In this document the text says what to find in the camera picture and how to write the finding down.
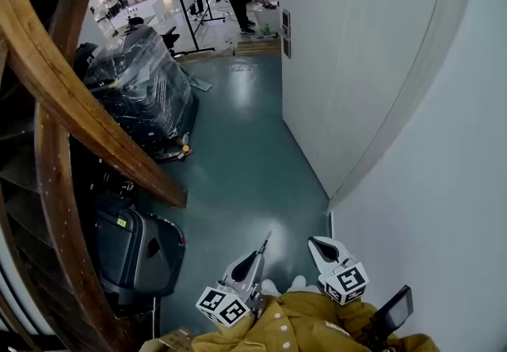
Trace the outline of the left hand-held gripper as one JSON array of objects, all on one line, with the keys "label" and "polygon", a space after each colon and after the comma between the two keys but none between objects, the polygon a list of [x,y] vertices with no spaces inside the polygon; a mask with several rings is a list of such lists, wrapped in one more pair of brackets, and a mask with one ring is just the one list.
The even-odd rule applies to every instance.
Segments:
[{"label": "left hand-held gripper", "polygon": [[242,255],[226,268],[221,280],[203,291],[196,308],[224,327],[233,327],[247,316],[258,318],[263,309],[264,264],[264,256],[256,251]]}]

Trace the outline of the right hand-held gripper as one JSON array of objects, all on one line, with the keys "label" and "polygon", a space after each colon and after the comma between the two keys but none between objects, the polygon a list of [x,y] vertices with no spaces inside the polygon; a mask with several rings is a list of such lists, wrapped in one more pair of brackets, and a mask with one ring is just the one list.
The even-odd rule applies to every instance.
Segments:
[{"label": "right hand-held gripper", "polygon": [[364,294],[369,279],[361,262],[330,271],[331,262],[342,263],[349,255],[343,243],[330,237],[311,236],[307,245],[327,296],[339,305],[346,305]]}]

